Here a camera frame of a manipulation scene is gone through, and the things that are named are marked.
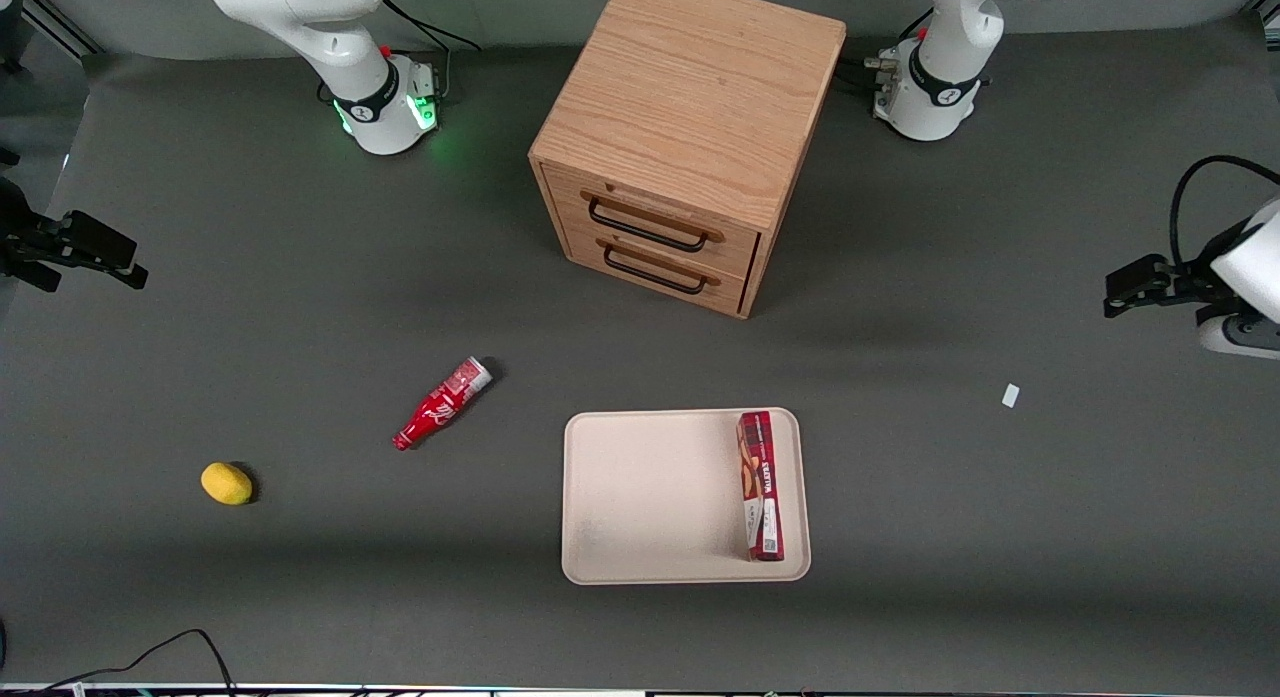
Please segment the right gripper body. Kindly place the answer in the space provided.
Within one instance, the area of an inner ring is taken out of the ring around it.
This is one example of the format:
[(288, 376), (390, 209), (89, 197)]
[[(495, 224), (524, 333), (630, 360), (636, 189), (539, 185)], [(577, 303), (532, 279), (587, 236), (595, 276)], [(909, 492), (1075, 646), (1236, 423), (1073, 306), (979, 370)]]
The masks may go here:
[(47, 261), (60, 256), (58, 243), (45, 226), (51, 220), (29, 208), (18, 185), (1, 178), (1, 276), (36, 286), (41, 292), (58, 292), (61, 272)]

